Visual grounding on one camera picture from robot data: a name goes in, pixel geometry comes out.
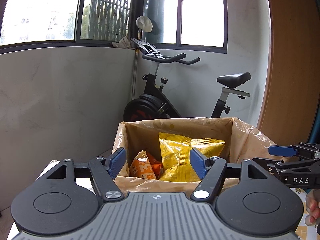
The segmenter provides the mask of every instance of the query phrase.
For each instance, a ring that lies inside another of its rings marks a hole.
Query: blue gripper pad
[[[200,179],[203,179],[204,176],[207,175],[208,168],[206,162],[209,161],[209,159],[204,156],[200,151],[196,149],[191,149],[190,151],[190,164],[198,177]]]
[[[125,164],[126,161],[126,152],[124,148],[119,148],[116,150],[115,153],[111,154],[106,161],[109,162],[109,168],[107,169],[107,172],[109,173],[110,177],[112,179],[115,179],[116,176],[119,174],[121,171],[123,165]]]
[[[271,145],[268,148],[268,153],[274,156],[293,157],[297,154],[291,146]]]

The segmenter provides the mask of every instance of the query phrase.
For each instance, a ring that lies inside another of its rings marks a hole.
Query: tree
[[[4,30],[1,30],[1,35],[0,35],[0,45],[4,43]]]
[[[63,28],[64,29],[63,36],[66,39],[73,39],[73,37],[74,37],[75,20],[76,20],[75,14],[74,13],[70,13],[69,14],[69,19],[68,19],[68,24],[67,24],[67,26],[65,28]]]
[[[82,14],[82,25],[81,25],[82,39],[89,38],[88,36],[88,26],[89,26],[89,17],[90,17],[89,13],[90,13],[90,6],[86,5],[83,9],[83,14]]]

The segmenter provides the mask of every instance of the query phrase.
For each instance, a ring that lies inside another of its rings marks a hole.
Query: finger
[[[318,203],[316,200],[310,196],[306,196],[306,207],[310,209],[310,211],[315,210],[315,208],[318,206]]]
[[[319,202],[320,201],[320,189],[314,189],[313,190],[313,198]]]
[[[304,220],[304,223],[305,223],[307,226],[313,226],[313,225],[315,225],[316,220],[314,219],[314,217],[308,215],[308,216],[306,216],[306,218],[305,218],[305,220]]]
[[[320,216],[320,208],[315,208],[313,211],[311,211],[310,214],[312,217],[314,217],[315,219],[317,219]]]

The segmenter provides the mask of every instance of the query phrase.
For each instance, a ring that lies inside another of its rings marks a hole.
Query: bike handlebar
[[[155,57],[149,54],[142,54],[142,58],[159,62],[159,63],[172,63],[175,61],[179,61],[183,58],[185,58],[187,55],[185,53],[181,53],[179,55],[173,56],[173,57],[168,57],[168,58],[163,58],[163,57]]]
[[[190,60],[190,61],[185,61],[185,60],[177,60],[177,62],[179,62],[179,63],[182,63],[182,64],[184,64],[184,65],[192,65],[192,64],[194,64],[194,63],[197,63],[197,62],[199,62],[200,61],[200,58],[199,57],[197,57],[197,58],[195,58],[195,59],[193,59],[193,60]]]

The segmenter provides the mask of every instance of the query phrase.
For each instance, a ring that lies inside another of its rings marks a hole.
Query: bike seat
[[[226,75],[226,76],[221,76],[217,78],[217,82],[229,87],[231,89],[234,89],[248,80],[251,79],[251,75],[249,72],[245,73],[239,73],[239,74],[233,74],[233,75]]]

